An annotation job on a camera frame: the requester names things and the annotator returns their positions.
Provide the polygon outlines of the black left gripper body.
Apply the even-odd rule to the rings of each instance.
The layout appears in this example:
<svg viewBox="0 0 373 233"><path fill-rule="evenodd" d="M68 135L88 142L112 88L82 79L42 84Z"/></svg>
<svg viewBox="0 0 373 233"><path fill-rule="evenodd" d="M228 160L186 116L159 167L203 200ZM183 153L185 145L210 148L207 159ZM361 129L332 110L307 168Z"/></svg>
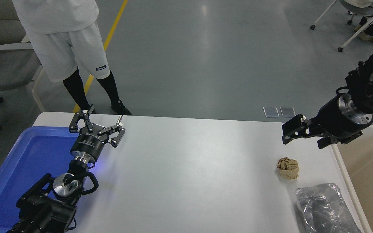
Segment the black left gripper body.
<svg viewBox="0 0 373 233"><path fill-rule="evenodd" d="M93 131L90 132L88 127L83 127L79 131L75 143L70 149L73 156L87 154L90 159L97 160L109 139L107 134L99 135L99 131L105 129L104 126L92 124Z"/></svg>

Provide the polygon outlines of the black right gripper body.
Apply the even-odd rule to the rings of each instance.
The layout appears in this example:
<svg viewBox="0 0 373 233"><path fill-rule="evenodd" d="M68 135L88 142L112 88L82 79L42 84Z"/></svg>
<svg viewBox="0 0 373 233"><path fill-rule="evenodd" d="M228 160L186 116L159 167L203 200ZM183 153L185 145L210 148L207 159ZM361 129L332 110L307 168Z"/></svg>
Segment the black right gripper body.
<svg viewBox="0 0 373 233"><path fill-rule="evenodd" d="M339 143L348 144L361 136L362 130L368 127L368 114L360 111L351 97L334 97L311 121L325 131L320 136L335 136Z"/></svg>

